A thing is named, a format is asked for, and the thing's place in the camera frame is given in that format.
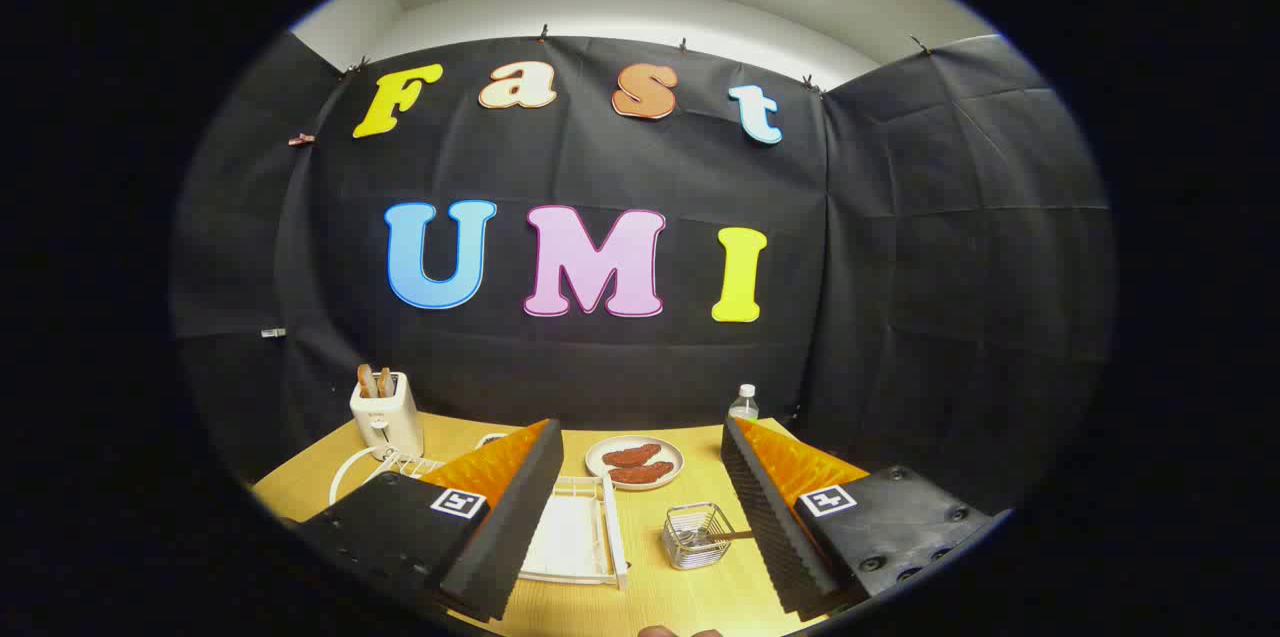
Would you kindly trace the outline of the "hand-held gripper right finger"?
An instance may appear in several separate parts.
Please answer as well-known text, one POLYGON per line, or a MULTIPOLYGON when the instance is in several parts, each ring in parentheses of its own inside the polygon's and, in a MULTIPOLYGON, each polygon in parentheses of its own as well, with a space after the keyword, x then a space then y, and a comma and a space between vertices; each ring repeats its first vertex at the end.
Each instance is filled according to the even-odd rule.
POLYGON ((803 620, 902 592, 1001 522, 919 469, 868 472, 755 420, 728 417, 719 454, 780 604, 803 620))

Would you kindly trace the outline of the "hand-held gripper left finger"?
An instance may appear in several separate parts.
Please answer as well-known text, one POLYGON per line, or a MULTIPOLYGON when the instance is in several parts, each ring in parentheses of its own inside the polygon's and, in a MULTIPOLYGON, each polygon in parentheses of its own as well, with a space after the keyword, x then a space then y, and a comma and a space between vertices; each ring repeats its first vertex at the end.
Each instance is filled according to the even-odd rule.
POLYGON ((383 467, 355 423, 285 460, 283 515, 333 567, 415 611, 500 619, 564 459, 558 420, 422 420, 434 468, 383 467))

